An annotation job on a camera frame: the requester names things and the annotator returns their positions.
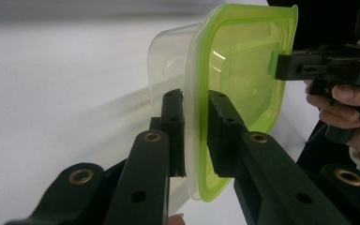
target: green container lid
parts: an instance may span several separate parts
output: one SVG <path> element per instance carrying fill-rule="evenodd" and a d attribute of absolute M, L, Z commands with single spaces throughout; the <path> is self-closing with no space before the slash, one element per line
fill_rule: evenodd
<path fill-rule="evenodd" d="M 215 175 L 206 145 L 208 90 L 227 95 L 249 130 L 269 132 L 285 88 L 275 80 L 278 55 L 292 52 L 296 24 L 297 7 L 224 5 L 195 35 L 188 50 L 185 112 L 193 111 L 191 123 L 197 125 L 188 129 L 199 133 L 187 149 L 191 167 L 198 168 L 198 184 L 190 191 L 197 187 L 202 200 L 214 200 L 230 181 Z"/>

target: human hand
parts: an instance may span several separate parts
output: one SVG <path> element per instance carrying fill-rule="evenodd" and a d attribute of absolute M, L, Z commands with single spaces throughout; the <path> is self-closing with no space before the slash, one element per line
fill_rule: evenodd
<path fill-rule="evenodd" d="M 183 220 L 183 214 L 176 214 L 169 217 L 168 225 L 186 225 L 186 222 Z"/>
<path fill-rule="evenodd" d="M 332 90 L 332 96 L 337 101 L 349 106 L 331 106 L 329 98 L 311 96 L 308 90 L 310 82 L 306 82 L 307 102 L 320 110 L 320 119 L 324 123 L 337 128 L 354 128 L 355 131 L 347 142 L 354 149 L 355 157 L 360 158 L 360 112 L 349 106 L 360 106 L 360 87 L 337 85 Z"/>

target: lime green rim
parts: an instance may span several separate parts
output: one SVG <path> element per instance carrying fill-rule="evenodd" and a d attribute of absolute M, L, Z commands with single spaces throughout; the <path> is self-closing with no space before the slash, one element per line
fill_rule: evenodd
<path fill-rule="evenodd" d="M 199 82 L 201 84 L 200 89 L 198 91 L 197 100 L 200 105 L 200 143 L 199 143 L 199 159 L 200 159 L 200 170 L 199 170 L 199 192 L 201 199 L 205 202 L 213 201 L 218 194 L 224 189 L 231 179 L 229 178 L 218 178 L 215 180 L 215 187 L 209 188 L 207 187 L 207 176 L 212 174 L 206 174 L 206 160 L 210 159 L 207 156 L 207 146 L 206 146 L 206 133 L 207 133 L 207 99 L 208 99 L 208 84 L 209 84 L 209 76 L 208 76 L 208 65 L 209 65 L 209 54 L 210 49 L 215 38 L 215 35 L 220 28 L 220 26 L 224 23 L 250 23 L 250 22 L 271 22 L 274 20 L 287 20 L 290 26 L 290 32 L 288 33 L 286 46 L 283 46 L 281 54 L 289 54 L 292 52 L 293 46 L 293 37 L 295 33 L 295 26 L 297 24 L 297 6 L 286 10 L 286 13 L 281 12 L 280 14 L 273 14 L 272 10 L 262 10 L 262 6 L 246 6 L 246 5 L 236 5 L 229 4 L 224 5 L 218 8 L 213 15 L 208 19 L 206 23 L 206 31 L 205 36 L 202 41 L 202 53 L 201 53 L 201 67 L 200 67 L 200 76 Z M 281 95 L 283 95 L 285 87 L 285 82 L 276 81 L 275 88 L 279 88 Z M 276 119 L 271 123 L 267 124 L 267 129 L 271 129 L 271 127 L 276 123 L 278 118 L 278 113 Z"/>

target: green silicone lid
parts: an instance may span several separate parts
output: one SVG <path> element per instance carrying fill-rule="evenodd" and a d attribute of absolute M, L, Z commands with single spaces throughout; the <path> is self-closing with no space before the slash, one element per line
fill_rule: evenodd
<path fill-rule="evenodd" d="M 249 130 L 269 132 L 285 82 L 275 80 L 279 54 L 292 52 L 297 7 L 224 5 L 205 21 L 199 54 L 199 194 L 210 202 L 229 179 L 215 175 L 206 145 L 208 90 L 227 95 Z"/>

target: screw hole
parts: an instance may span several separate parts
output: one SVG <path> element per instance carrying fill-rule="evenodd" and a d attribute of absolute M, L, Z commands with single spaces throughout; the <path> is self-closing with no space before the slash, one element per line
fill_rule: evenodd
<path fill-rule="evenodd" d="M 360 187 L 360 175 L 355 172 L 347 170 L 336 170 L 336 177 L 342 182 L 349 184 L 351 186 Z"/>
<path fill-rule="evenodd" d="M 80 169 L 71 173 L 68 181 L 72 185 L 83 185 L 93 178 L 93 171 L 90 169 Z"/>
<path fill-rule="evenodd" d="M 136 191 L 130 195 L 130 200 L 133 203 L 142 203 L 145 201 L 146 198 L 147 198 L 147 195 L 145 194 L 144 191 L 141 191 L 141 190 Z"/>
<path fill-rule="evenodd" d="M 306 204 L 312 203 L 311 198 L 306 193 L 302 193 L 302 192 L 296 193 L 296 199 L 300 203 L 306 203 Z"/>
<path fill-rule="evenodd" d="M 268 141 L 262 134 L 252 134 L 250 139 L 256 143 L 266 143 Z"/>
<path fill-rule="evenodd" d="M 160 135 L 158 133 L 147 133 L 144 136 L 144 139 L 148 142 L 154 143 L 160 140 Z"/>

